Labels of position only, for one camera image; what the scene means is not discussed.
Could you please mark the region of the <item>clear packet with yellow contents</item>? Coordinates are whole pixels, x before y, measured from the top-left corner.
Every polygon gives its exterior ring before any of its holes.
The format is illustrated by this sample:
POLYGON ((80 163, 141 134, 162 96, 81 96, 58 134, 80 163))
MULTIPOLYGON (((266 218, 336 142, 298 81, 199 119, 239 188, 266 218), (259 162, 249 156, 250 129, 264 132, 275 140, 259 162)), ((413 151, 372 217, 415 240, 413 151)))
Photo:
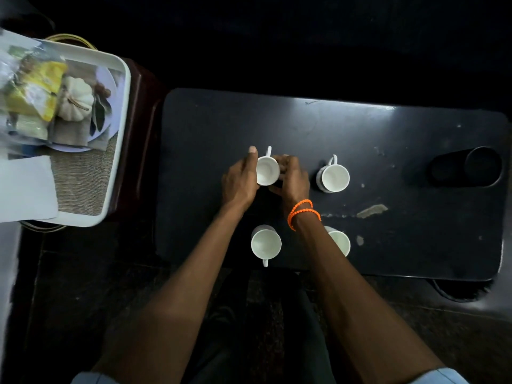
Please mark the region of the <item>clear packet with yellow contents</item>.
POLYGON ((67 69, 44 44, 0 44, 0 132, 19 143, 48 143, 67 69))

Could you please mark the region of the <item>brown wooden side table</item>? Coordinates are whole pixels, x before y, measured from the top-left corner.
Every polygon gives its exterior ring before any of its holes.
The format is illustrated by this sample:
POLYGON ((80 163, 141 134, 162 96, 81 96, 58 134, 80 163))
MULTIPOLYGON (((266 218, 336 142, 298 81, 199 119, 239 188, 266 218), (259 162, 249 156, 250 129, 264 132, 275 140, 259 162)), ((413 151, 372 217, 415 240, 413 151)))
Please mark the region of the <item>brown wooden side table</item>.
POLYGON ((170 91, 143 66, 123 60, 131 72, 130 98, 107 221, 154 216, 162 107, 170 91))

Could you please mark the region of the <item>light blue sleeve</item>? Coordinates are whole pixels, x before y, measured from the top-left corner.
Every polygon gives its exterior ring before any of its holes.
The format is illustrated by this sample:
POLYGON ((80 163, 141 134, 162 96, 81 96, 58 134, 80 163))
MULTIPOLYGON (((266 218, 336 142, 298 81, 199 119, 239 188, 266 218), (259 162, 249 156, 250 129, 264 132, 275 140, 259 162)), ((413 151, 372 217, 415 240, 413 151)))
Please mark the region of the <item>light blue sleeve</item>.
POLYGON ((70 384, 119 384, 109 375, 100 372, 80 372, 70 384))
POLYGON ((469 382, 452 368, 439 368, 422 374, 408 384, 469 384, 469 382))

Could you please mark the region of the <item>person's dark trousers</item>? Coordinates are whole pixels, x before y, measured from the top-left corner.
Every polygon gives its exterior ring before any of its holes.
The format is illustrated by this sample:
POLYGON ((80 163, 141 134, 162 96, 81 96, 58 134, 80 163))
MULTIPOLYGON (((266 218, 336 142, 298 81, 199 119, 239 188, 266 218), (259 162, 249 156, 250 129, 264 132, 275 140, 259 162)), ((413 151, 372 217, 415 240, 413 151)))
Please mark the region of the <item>person's dark trousers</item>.
MULTIPOLYGON (((181 384, 238 384, 243 378, 250 270, 224 278, 201 325, 181 384)), ((297 273, 273 272, 284 314, 285 378, 291 384, 336 384, 325 336, 297 273)))

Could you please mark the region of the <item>white paper sheet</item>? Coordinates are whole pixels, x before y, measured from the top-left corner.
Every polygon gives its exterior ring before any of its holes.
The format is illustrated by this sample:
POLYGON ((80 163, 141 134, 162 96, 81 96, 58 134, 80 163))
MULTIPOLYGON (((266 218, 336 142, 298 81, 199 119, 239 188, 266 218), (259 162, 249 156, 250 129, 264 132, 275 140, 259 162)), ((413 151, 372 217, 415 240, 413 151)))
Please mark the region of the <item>white paper sheet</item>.
POLYGON ((0 160, 0 223, 58 215, 50 157, 0 160))

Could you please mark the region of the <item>person's left forearm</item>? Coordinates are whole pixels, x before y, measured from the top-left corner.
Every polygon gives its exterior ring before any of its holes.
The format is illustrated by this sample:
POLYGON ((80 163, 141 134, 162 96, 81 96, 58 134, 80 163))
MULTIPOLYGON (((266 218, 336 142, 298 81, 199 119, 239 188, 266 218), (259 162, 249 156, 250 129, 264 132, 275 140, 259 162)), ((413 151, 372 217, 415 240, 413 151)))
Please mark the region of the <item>person's left forearm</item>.
POLYGON ((224 204, 180 268, 93 366, 117 384, 179 384, 196 343, 242 203, 224 204))

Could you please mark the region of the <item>white ceramic cup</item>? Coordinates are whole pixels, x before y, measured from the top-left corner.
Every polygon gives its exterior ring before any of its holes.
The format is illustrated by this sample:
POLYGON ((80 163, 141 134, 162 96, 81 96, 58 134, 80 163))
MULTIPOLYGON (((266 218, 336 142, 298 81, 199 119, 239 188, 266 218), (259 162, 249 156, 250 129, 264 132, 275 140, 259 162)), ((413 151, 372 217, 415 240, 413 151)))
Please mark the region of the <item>white ceramic cup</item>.
POLYGON ((340 251, 345 257, 348 256, 351 249, 351 242, 349 237, 342 231, 339 231, 333 227, 325 226, 325 230, 329 236, 334 240, 340 251))
POLYGON ((271 146, 263 156, 258 158, 256 172, 259 186, 271 186, 279 179, 281 170, 276 159, 272 157, 271 146))
POLYGON ((282 240, 272 226, 259 225, 251 234, 250 246, 253 254, 262 260, 263 267, 267 268, 269 261, 279 255, 282 240))
POLYGON ((326 165, 316 174, 316 184, 324 193, 338 193, 345 190, 350 183, 349 171, 338 164, 337 155, 333 154, 326 165))

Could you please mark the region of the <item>person's left hand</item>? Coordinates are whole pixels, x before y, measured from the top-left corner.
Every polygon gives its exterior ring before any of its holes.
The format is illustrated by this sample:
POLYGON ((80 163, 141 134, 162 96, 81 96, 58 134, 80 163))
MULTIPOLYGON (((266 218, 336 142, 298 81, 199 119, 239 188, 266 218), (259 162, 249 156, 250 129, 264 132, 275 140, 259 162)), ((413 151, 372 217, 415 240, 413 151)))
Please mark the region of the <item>person's left hand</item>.
POLYGON ((229 167, 222 177, 222 205, 235 208, 240 213, 251 206, 259 189, 257 176, 245 173, 246 157, 229 167))

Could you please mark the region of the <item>light blue right sleeve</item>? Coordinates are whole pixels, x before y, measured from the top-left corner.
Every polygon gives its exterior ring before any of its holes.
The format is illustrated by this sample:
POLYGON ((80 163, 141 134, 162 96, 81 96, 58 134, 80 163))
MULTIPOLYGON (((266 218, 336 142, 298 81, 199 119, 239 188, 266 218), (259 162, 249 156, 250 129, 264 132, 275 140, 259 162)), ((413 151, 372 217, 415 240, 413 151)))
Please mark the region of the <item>light blue right sleeve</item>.
POLYGON ((469 384, 469 382, 452 368, 439 368, 422 374, 408 384, 469 384))

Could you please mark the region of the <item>white printed serving tray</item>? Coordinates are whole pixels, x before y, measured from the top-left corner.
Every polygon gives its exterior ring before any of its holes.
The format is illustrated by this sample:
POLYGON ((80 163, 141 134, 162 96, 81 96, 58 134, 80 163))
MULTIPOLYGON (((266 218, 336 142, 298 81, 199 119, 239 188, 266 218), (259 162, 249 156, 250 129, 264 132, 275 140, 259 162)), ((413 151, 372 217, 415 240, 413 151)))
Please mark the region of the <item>white printed serving tray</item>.
POLYGON ((68 69, 48 143, 19 143, 0 132, 0 160, 47 155, 58 202, 42 223, 91 227, 102 222, 113 193, 130 97, 131 72, 120 57, 0 29, 0 44, 58 52, 68 69))

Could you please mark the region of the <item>person's right hand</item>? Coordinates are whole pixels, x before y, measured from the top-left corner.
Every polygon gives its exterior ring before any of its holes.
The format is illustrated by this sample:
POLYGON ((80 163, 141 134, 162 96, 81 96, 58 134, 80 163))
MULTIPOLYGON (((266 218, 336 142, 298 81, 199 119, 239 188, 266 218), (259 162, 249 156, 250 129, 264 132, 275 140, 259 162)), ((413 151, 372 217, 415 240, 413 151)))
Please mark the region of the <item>person's right hand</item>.
POLYGON ((309 174, 294 155, 274 155, 279 164, 281 173, 279 180, 282 181, 284 194, 281 197, 285 215, 291 212, 298 202, 309 199, 310 180, 309 174))

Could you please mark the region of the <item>light blue left sleeve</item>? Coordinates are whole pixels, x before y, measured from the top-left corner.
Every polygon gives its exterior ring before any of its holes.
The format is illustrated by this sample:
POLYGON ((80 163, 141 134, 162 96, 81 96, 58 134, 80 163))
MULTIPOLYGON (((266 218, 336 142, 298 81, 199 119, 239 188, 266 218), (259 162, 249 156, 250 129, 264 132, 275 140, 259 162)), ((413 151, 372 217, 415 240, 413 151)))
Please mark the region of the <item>light blue left sleeve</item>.
POLYGON ((80 372, 70 384, 119 384, 109 375, 100 372, 80 372))

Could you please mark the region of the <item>person's right forearm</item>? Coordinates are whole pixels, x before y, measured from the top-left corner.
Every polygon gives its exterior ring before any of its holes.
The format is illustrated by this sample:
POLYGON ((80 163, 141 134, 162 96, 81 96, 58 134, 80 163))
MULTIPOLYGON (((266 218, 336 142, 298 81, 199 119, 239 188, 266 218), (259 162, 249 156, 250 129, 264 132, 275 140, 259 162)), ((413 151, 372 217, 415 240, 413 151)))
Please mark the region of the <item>person's right forearm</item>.
POLYGON ((304 242, 327 322, 362 384, 408 384, 442 361, 340 251, 309 199, 290 225, 304 242))

